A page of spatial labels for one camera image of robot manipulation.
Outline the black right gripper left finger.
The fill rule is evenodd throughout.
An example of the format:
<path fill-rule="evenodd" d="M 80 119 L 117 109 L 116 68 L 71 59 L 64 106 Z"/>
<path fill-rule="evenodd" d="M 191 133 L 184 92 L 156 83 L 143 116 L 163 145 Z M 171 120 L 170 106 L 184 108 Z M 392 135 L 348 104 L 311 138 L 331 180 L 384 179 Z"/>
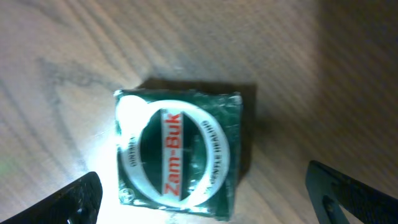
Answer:
<path fill-rule="evenodd" d="M 89 172 L 2 224 L 96 224 L 103 188 Z"/>

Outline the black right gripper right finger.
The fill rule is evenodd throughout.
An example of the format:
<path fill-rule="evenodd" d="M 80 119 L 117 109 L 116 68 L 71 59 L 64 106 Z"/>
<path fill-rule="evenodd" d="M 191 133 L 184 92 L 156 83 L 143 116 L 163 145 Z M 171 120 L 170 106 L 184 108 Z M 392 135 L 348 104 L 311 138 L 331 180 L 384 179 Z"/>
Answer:
<path fill-rule="evenodd" d="M 305 185 L 320 223 L 348 223 L 346 209 L 363 223 L 397 223 L 397 199 L 318 161 L 310 161 Z"/>

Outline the dark green balm box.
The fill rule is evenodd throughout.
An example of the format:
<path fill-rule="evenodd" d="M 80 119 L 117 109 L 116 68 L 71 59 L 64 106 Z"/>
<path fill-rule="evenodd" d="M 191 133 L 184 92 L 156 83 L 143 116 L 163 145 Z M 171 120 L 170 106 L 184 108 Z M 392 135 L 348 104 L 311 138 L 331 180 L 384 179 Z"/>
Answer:
<path fill-rule="evenodd" d="M 133 89 L 114 98 L 120 203 L 230 220 L 241 95 Z"/>

